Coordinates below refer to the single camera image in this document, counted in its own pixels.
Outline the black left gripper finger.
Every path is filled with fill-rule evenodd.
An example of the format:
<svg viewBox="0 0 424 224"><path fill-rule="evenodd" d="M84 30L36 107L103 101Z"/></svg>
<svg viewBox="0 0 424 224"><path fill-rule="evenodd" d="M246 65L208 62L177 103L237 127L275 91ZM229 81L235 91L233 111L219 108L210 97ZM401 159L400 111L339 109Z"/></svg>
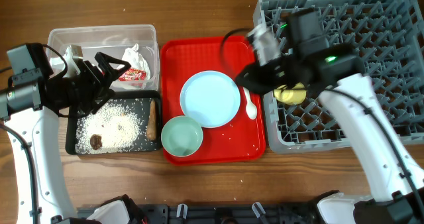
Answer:
<svg viewBox="0 0 424 224"><path fill-rule="evenodd" d="M103 72L105 85L111 85L113 81L119 79L131 68L131 65L127 61L114 58L102 52L96 53L95 60L98 62L98 65ZM117 69L112 67L111 64L123 65L123 67Z"/></svg>
<svg viewBox="0 0 424 224"><path fill-rule="evenodd" d="M115 92L101 85L88 85L79 89L79 118L96 114Z"/></svg>

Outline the red snack wrapper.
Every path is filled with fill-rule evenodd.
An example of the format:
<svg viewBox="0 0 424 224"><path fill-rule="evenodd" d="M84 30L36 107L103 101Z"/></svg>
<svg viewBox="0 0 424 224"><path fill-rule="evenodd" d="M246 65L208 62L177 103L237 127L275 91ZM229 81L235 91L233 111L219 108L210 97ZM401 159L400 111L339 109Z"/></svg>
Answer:
<svg viewBox="0 0 424 224"><path fill-rule="evenodd" d="M144 70L129 68L119 77L119 81L142 81L145 80L147 73Z"/></svg>

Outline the yellow plastic cup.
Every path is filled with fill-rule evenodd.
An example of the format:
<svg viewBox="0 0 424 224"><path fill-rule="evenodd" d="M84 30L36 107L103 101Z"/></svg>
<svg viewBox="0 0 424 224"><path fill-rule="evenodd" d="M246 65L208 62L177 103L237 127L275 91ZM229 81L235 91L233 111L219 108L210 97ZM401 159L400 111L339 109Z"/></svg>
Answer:
<svg viewBox="0 0 424 224"><path fill-rule="evenodd" d="M296 84L292 89L288 89L287 85L282 85L275 89L273 93L276 100L287 105L299 105L307 95L302 83Z"/></svg>

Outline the white napkin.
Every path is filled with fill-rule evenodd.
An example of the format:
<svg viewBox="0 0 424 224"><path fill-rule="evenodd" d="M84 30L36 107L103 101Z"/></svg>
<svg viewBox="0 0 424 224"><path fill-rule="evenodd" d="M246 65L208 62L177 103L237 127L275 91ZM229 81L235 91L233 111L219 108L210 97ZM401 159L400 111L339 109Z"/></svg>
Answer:
<svg viewBox="0 0 424 224"><path fill-rule="evenodd" d="M132 48L126 48L122 60L127 61L131 65L131 68L144 70L147 73L145 80L149 80L150 68L148 62L142 54L138 52L138 49L138 44L135 44Z"/></svg>

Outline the cooked white rice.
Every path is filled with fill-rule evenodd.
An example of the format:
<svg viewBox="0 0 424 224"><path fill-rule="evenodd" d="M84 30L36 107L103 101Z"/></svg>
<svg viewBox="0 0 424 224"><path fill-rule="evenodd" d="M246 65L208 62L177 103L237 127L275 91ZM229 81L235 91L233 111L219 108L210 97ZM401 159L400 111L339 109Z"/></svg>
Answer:
<svg viewBox="0 0 424 224"><path fill-rule="evenodd" d="M156 148L146 137L150 98L111 99L94 115L78 119L76 127L77 154L142 152ZM102 147L93 150L92 135L102 137Z"/></svg>

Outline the dark brown food lump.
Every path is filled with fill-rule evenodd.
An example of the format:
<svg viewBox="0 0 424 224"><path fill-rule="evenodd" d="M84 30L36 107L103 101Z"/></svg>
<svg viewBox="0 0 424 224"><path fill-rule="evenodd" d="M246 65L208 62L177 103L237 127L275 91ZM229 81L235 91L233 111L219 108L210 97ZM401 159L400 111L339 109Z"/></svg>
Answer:
<svg viewBox="0 0 424 224"><path fill-rule="evenodd" d="M92 135L90 137L89 143L93 150L98 150L103 146L101 139L100 135Z"/></svg>

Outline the brown bread stick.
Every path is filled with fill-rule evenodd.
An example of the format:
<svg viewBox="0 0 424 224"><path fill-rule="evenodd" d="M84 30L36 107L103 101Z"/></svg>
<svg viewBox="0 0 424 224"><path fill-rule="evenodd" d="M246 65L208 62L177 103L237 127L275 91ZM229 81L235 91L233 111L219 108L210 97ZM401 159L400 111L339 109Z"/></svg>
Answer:
<svg viewBox="0 0 424 224"><path fill-rule="evenodd" d="M148 124L146 126L146 137L148 140L156 140L156 137L157 137L155 100L152 100L150 102Z"/></svg>

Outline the green rice bowl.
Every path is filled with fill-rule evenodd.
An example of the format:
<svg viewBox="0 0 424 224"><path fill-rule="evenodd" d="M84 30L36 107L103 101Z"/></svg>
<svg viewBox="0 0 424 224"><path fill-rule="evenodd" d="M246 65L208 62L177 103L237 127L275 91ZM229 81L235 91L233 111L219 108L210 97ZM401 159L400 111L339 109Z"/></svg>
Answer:
<svg viewBox="0 0 424 224"><path fill-rule="evenodd" d="M191 156L202 145L203 129L194 119L177 116L163 126L161 141L164 150L172 156Z"/></svg>

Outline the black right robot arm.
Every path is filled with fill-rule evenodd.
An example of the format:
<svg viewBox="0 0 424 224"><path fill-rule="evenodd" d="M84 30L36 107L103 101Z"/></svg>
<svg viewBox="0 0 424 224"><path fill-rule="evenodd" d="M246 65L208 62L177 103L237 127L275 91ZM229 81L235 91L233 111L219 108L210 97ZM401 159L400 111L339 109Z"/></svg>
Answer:
<svg viewBox="0 0 424 224"><path fill-rule="evenodd" d="M283 30L293 52L284 54L264 25L246 30L255 61L238 85L264 94L276 88L312 91L350 141L370 186L370 197L340 192L317 202L325 223L422 223L423 169L410 157L385 116L364 63L346 43L330 45L314 9L287 16Z"/></svg>

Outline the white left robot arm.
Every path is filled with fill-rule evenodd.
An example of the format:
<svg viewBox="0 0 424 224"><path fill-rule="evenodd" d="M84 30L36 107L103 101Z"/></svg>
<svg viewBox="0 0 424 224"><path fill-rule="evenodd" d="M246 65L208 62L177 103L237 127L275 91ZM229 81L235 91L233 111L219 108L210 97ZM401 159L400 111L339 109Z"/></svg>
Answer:
<svg viewBox="0 0 424 224"><path fill-rule="evenodd" d="M62 109L70 119L96 113L114 96L110 88L130 64L102 52L93 66L81 58L64 61L55 74L41 43L7 51L13 75L1 90L1 129L13 149L18 223L85 223L73 207L58 144Z"/></svg>

